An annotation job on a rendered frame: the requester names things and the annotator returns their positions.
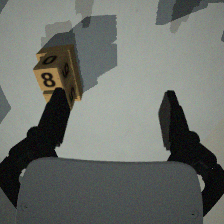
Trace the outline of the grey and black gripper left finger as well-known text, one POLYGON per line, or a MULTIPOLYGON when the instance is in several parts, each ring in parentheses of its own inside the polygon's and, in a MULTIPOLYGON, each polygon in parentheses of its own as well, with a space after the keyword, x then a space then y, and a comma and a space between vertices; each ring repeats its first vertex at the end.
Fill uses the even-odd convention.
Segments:
POLYGON ((38 126, 31 127, 27 137, 13 146, 9 156, 0 163, 0 187, 16 209, 22 170, 35 159, 58 157, 55 148, 63 143, 69 116, 70 107, 65 90, 56 87, 38 126))

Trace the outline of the tan wooden tray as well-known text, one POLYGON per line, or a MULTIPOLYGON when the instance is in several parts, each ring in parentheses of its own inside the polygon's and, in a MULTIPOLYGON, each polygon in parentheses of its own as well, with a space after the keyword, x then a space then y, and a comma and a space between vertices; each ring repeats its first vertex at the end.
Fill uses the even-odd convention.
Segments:
POLYGON ((73 79, 73 83, 74 83, 74 87, 76 91, 75 101, 81 101, 83 90, 82 90, 82 85, 81 85, 78 66, 77 66, 74 44, 41 48, 39 52, 36 54, 36 57, 39 62, 43 56, 64 54, 64 53, 67 53, 70 71, 71 71, 70 77, 72 77, 73 79))

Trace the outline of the tan wooden digit cube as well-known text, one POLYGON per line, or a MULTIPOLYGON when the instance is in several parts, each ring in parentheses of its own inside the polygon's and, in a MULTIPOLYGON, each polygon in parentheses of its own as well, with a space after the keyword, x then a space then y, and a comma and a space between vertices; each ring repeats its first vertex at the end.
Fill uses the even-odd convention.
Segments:
MULTIPOLYGON (((43 92, 43 96, 44 96, 46 102, 49 102, 53 92, 54 92, 54 90, 43 92)), ((76 98, 76 91, 75 91, 75 87, 74 87, 72 77, 70 77, 70 79, 67 83, 67 86, 65 88, 65 92, 66 92, 66 95, 67 95, 67 100, 68 100, 70 111, 71 111, 72 108, 73 108, 74 102, 75 102, 75 98, 76 98)))
POLYGON ((41 91, 64 90, 71 76, 67 53, 43 56, 33 68, 41 91))

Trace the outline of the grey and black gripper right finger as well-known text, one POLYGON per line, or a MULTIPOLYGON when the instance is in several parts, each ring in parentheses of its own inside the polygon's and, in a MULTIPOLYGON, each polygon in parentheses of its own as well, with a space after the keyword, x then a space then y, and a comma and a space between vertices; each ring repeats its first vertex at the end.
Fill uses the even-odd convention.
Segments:
POLYGON ((200 143, 198 134, 189 130, 173 90, 165 92, 158 117, 163 145, 171 153, 167 161, 188 164, 202 176, 205 183, 201 192, 204 217, 224 194, 224 170, 217 164, 216 156, 200 143))

